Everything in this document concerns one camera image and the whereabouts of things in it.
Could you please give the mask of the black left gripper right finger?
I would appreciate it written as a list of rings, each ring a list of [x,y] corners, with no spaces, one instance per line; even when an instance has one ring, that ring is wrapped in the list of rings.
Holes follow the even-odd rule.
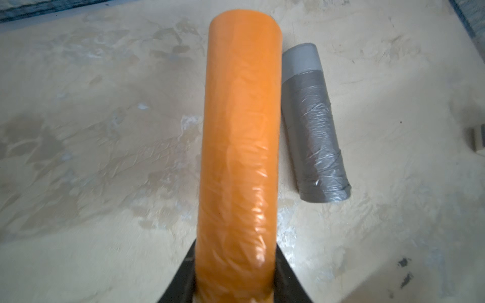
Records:
[[[279,246],[275,261],[274,303],[313,303]]]

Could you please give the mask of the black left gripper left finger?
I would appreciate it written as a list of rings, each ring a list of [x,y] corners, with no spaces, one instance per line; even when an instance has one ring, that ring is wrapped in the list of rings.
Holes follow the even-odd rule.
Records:
[[[195,290],[195,244],[190,246],[186,256],[183,258],[178,271],[174,275],[167,289],[158,303],[192,303]]]

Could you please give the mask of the orange trash bag roll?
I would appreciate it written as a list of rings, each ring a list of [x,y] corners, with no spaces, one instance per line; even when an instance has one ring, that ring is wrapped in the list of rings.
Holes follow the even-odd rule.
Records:
[[[270,302],[274,292],[282,32],[253,10],[209,28],[195,244],[198,302]]]

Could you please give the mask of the grey trash bag roll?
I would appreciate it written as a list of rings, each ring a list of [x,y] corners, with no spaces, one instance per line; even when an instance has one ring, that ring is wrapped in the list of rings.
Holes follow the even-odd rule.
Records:
[[[282,55],[282,115],[299,196],[310,203],[351,197],[323,68],[316,45]]]

